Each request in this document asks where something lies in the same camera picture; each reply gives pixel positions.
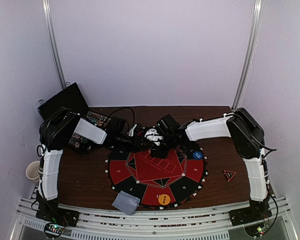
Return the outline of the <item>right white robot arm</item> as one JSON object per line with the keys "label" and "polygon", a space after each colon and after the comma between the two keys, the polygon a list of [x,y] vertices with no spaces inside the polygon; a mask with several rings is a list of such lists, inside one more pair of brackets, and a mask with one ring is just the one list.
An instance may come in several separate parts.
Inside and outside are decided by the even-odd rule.
{"label": "right white robot arm", "polygon": [[184,143],[223,137],[232,139],[237,154],[244,161],[250,187],[246,216],[256,221],[268,209],[270,182],[266,158],[274,149],[266,146],[264,130],[245,108],[210,120],[193,119],[183,125],[167,114],[144,134],[153,145],[151,155],[159,158]]}

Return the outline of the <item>black poker chip case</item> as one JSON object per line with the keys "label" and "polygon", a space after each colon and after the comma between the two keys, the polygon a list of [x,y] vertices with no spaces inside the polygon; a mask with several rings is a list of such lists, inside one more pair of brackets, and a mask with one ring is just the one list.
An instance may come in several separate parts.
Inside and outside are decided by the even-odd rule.
{"label": "black poker chip case", "polygon": [[88,104],[77,83],[42,103],[38,112],[43,118],[39,141],[44,150],[69,147],[86,155],[94,145],[103,145],[108,136],[104,128],[87,119]]}

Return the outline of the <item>red black triangular token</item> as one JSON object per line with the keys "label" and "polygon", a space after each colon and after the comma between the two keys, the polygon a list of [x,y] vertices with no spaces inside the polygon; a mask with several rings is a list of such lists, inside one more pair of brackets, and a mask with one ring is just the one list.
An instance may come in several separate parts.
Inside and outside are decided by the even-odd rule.
{"label": "red black triangular token", "polygon": [[224,169],[223,174],[225,175],[227,182],[229,183],[237,173],[235,171],[230,171],[230,170]]}

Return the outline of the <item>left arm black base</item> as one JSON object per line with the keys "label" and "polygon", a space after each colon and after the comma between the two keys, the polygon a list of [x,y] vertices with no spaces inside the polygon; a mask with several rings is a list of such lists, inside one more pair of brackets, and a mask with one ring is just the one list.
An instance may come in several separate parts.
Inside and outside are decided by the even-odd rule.
{"label": "left arm black base", "polygon": [[36,218],[52,222],[64,227],[76,227],[80,213],[75,210],[64,208],[53,208],[50,206],[39,206]]}

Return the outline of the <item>grey playing card deck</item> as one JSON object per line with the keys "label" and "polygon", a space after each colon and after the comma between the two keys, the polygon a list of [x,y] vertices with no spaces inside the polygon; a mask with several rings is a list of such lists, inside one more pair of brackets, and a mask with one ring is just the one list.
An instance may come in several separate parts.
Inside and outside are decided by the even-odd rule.
{"label": "grey playing card deck", "polygon": [[121,190],[111,205],[126,215],[133,215],[139,207],[140,201],[140,198]]}

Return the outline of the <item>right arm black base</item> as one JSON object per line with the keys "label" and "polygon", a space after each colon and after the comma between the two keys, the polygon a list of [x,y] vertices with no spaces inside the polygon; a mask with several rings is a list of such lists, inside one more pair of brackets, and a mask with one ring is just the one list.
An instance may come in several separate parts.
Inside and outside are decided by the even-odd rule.
{"label": "right arm black base", "polygon": [[264,217],[271,217],[272,212],[269,204],[251,202],[248,207],[231,210],[229,218],[232,226],[239,226],[263,220]]}

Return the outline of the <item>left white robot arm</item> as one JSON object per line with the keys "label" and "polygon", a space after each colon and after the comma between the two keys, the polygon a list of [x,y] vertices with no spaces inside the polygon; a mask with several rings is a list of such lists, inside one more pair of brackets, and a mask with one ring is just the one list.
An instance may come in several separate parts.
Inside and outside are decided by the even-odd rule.
{"label": "left white robot arm", "polygon": [[144,129],[134,124],[127,133],[123,133],[126,124],[127,121],[122,118],[93,111],[81,115],[65,107],[60,107],[41,124],[40,145],[37,147],[40,164],[36,200],[39,203],[39,211],[51,222],[62,218],[62,211],[58,207],[59,167],[64,148],[69,145],[73,135],[108,148],[130,151],[147,148]]}

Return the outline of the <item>blue small blind button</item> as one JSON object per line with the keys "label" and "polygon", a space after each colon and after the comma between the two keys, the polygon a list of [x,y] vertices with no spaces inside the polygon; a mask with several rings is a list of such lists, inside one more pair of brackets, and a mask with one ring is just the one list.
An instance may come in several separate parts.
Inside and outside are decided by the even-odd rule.
{"label": "blue small blind button", "polygon": [[195,152],[193,152],[192,156],[196,160],[201,160],[204,157],[203,153],[201,151],[195,151]]}

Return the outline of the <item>orange big blind button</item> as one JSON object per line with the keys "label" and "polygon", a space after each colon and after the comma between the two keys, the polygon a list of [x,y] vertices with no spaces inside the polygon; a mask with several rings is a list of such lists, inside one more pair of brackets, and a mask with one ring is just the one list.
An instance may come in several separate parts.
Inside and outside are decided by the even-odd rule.
{"label": "orange big blind button", "polygon": [[166,206],[171,202],[171,198],[168,194],[160,194],[158,196],[158,203],[162,206]]}

